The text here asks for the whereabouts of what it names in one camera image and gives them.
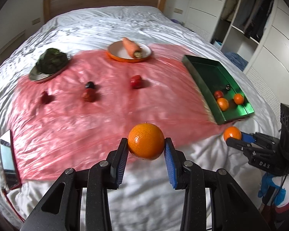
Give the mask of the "small orange mandarin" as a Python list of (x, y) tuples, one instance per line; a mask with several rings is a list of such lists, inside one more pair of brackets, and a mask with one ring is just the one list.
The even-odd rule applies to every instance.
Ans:
[(229, 139), (229, 138), (241, 140), (242, 139), (242, 133), (238, 128), (231, 126), (231, 127), (227, 128), (223, 133), (224, 141), (227, 141), (227, 139)]

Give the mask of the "large orange mandarin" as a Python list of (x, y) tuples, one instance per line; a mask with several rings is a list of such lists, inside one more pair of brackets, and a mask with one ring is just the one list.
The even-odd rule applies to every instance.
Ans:
[(138, 158), (155, 160), (162, 154), (164, 146), (164, 134), (162, 130), (154, 124), (138, 124), (129, 132), (129, 151)]

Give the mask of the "smooth orange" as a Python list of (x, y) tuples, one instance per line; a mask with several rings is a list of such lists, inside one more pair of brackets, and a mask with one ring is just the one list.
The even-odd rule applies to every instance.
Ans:
[(233, 100), (236, 105), (242, 105), (245, 101), (244, 96), (242, 96), (240, 93), (236, 93), (233, 97)]

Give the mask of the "dark red apple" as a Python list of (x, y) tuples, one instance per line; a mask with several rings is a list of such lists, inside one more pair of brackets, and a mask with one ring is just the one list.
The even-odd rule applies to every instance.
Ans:
[(41, 104), (48, 104), (51, 102), (51, 96), (47, 93), (47, 91), (43, 91), (40, 95), (40, 103)]
[(224, 93), (221, 90), (217, 90), (217, 91), (214, 92), (213, 96), (214, 96), (215, 99), (218, 100), (219, 98), (223, 98), (224, 97)]

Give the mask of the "dark plum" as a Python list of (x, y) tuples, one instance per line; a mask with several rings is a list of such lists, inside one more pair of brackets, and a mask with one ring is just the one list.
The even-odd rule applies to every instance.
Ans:
[(85, 85), (86, 89), (95, 89), (95, 84), (92, 81), (88, 81)]
[(229, 84), (227, 84), (227, 85), (225, 86), (225, 90), (226, 90), (226, 91), (230, 91), (230, 89), (231, 89), (231, 86), (230, 86)]

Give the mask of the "white bed sheet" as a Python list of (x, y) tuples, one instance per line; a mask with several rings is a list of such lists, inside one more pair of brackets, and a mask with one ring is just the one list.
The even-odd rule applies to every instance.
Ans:
[[(0, 66), (0, 135), (8, 128), (14, 90), (21, 76), (47, 48), (74, 54), (104, 49), (124, 34), (143, 43), (182, 45), (194, 55), (219, 61), (251, 100), (255, 114), (236, 127), (278, 137), (280, 123), (271, 107), (248, 77), (224, 54), (197, 34), (171, 22), (153, 7), (106, 7), (81, 9), (60, 15), (29, 37)], [(29, 216), (51, 186), (50, 181), (29, 180), (20, 189), (3, 195), (5, 180), (0, 160), (0, 214), (15, 229)], [(178, 230), (183, 194), (173, 190), (162, 159), (145, 170), (145, 162), (128, 165), (121, 189), (110, 194), (110, 211), (115, 230)]]

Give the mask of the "pink plastic sheet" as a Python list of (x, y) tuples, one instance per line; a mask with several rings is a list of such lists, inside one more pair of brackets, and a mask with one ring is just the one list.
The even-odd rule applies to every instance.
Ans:
[[(151, 44), (153, 56), (141, 63), (122, 63), (105, 50), (75, 54), (66, 70), (36, 84), (23, 76), (14, 91), (9, 128), (22, 180), (55, 180), (64, 169), (90, 168), (115, 149), (140, 123), (157, 125), (176, 147), (221, 134), (212, 122), (196, 85), (182, 64), (189, 50)], [(131, 89), (140, 75), (144, 86)], [(88, 81), (94, 102), (82, 99)], [(40, 103), (43, 91), (51, 96)]]

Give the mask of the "green metal tray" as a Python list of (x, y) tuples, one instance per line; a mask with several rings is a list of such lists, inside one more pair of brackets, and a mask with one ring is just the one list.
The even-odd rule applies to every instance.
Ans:
[[(184, 55), (182, 63), (198, 86), (218, 125), (254, 114), (254, 109), (243, 90), (220, 62), (203, 57)], [(230, 91), (225, 90), (227, 84), (231, 86)], [(224, 98), (229, 101), (229, 108), (225, 112), (220, 110), (217, 100), (213, 96), (217, 90), (221, 90), (224, 93)], [(234, 103), (233, 97), (236, 93), (244, 96), (244, 104), (236, 105)]]

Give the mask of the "blue towel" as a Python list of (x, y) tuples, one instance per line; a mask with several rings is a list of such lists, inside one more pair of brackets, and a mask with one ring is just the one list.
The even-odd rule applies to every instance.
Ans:
[(238, 53), (227, 52), (224, 54), (225, 57), (232, 62), (240, 71), (244, 71), (248, 64), (248, 61), (242, 58)]

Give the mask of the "red case smartphone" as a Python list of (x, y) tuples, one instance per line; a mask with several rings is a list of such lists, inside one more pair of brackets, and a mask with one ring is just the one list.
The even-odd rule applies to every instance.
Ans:
[(21, 179), (14, 154), (13, 135), (10, 129), (0, 137), (0, 157), (7, 187), (10, 190), (20, 187)]

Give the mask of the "orange rimmed white plate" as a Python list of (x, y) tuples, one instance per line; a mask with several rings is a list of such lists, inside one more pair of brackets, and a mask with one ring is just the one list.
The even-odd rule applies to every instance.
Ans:
[(149, 46), (137, 42), (138, 46), (142, 50), (142, 56), (141, 59), (133, 59), (128, 55), (128, 52), (125, 50), (122, 41), (117, 41), (112, 44), (110, 44), (107, 48), (107, 55), (116, 61), (124, 62), (124, 63), (138, 63), (143, 62), (147, 59), (149, 59), (152, 55), (151, 48)]

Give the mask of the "orange carrot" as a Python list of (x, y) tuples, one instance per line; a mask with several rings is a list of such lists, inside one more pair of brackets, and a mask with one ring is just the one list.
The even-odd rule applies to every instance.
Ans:
[(142, 49), (138, 44), (128, 38), (122, 38), (122, 43), (128, 55), (133, 59), (142, 58)]

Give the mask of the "silver plate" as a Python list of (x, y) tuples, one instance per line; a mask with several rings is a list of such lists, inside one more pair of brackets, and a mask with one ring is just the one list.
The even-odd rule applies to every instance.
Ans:
[(68, 68), (70, 59), (71, 59), (71, 55), (67, 55), (67, 59), (68, 62), (66, 64), (65, 67), (63, 67), (62, 69), (60, 69), (59, 71), (57, 71), (56, 73), (53, 74), (45, 74), (45, 73), (41, 73), (37, 70), (37, 67), (34, 66), (31, 71), (28, 74), (28, 78), (29, 80), (36, 82), (36, 83), (42, 83), (42, 82), (46, 82), (48, 80), (53, 79), (54, 77), (58, 76), (60, 73), (62, 73), (65, 69)]

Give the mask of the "green leafy vegetable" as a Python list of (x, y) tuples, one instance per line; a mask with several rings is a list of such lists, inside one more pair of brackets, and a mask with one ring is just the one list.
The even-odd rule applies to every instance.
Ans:
[(49, 48), (39, 57), (35, 66), (44, 74), (54, 74), (63, 69), (69, 62), (67, 54), (59, 49)]

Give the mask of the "white wardrobe shelving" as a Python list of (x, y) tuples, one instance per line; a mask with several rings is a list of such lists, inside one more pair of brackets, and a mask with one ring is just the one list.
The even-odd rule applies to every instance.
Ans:
[(189, 0), (184, 25), (224, 54), (241, 57), (243, 72), (276, 116), (289, 105), (289, 7), (284, 0)]

